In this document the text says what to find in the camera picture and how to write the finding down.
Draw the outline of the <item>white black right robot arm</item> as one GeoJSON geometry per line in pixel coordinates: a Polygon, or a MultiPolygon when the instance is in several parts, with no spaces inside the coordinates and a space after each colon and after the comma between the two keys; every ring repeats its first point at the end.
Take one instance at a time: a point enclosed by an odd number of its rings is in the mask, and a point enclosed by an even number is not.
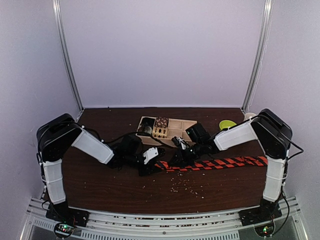
{"type": "Polygon", "coordinates": [[[231,147],[250,141],[258,141],[267,158],[266,182],[262,195],[262,206],[256,210],[259,220],[268,220],[275,212],[274,203],[279,200],[289,149],[292,145],[293,131],[270,109],[263,109],[258,115],[235,126],[223,129],[215,135],[210,135],[201,123],[196,123],[186,129],[193,145],[186,148],[178,147],[169,161],[169,166],[191,166],[203,155],[214,155],[231,147]]]}

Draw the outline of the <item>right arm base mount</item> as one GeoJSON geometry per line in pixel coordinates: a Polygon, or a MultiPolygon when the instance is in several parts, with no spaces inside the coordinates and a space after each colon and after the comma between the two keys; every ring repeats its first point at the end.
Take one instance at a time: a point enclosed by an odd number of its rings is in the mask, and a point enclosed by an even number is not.
{"type": "Polygon", "coordinates": [[[285,226],[290,215],[289,202],[284,195],[282,196],[282,199],[286,204],[287,214],[281,226],[276,227],[275,223],[276,218],[283,216],[279,205],[279,199],[275,202],[271,202],[264,198],[261,199],[258,207],[244,209],[238,212],[242,226],[254,225],[255,233],[264,239],[275,236],[285,226]]]}

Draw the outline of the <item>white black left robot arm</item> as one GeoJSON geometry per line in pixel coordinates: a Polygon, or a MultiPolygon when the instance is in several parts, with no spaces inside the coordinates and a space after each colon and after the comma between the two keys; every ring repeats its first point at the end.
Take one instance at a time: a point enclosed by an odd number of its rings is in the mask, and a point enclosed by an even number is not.
{"type": "Polygon", "coordinates": [[[72,218],[63,183],[62,161],[69,148],[76,148],[108,167],[121,168],[130,165],[144,176],[155,167],[161,149],[151,147],[139,152],[142,141],[135,133],[120,137],[120,143],[111,146],[99,134],[79,125],[68,113],[41,126],[36,133],[37,160],[41,179],[46,186],[52,213],[61,222],[72,218]]]}

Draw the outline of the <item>red navy striped tie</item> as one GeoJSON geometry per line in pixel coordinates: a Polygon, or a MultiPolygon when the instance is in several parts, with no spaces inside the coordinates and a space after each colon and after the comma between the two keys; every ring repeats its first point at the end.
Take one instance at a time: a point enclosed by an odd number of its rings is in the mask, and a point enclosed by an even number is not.
{"type": "Polygon", "coordinates": [[[195,162],[193,165],[187,165],[183,167],[169,166],[166,161],[158,161],[155,166],[166,172],[187,172],[232,169],[244,166],[267,167],[268,160],[264,156],[242,156],[233,158],[200,160],[198,162],[195,162]]]}

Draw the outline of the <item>wooden compartment box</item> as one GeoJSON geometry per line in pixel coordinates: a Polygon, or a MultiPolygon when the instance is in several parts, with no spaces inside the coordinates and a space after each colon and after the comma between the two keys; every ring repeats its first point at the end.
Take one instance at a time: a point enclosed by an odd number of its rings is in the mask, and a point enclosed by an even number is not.
{"type": "Polygon", "coordinates": [[[196,123],[196,120],[142,116],[135,135],[141,139],[144,145],[161,145],[160,142],[155,141],[150,135],[156,140],[160,140],[162,143],[174,148],[176,147],[172,141],[174,137],[182,138],[189,145],[193,145],[194,143],[186,130],[196,123]]]}

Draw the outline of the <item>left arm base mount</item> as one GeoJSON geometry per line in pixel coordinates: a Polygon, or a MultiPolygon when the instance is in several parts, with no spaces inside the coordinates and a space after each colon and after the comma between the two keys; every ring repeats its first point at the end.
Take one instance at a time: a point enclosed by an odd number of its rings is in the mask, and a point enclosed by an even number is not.
{"type": "Polygon", "coordinates": [[[47,219],[57,222],[53,227],[53,233],[59,240],[69,238],[77,227],[86,227],[90,216],[86,210],[69,207],[67,200],[53,204],[48,199],[41,204],[41,207],[46,210],[47,219]]]}

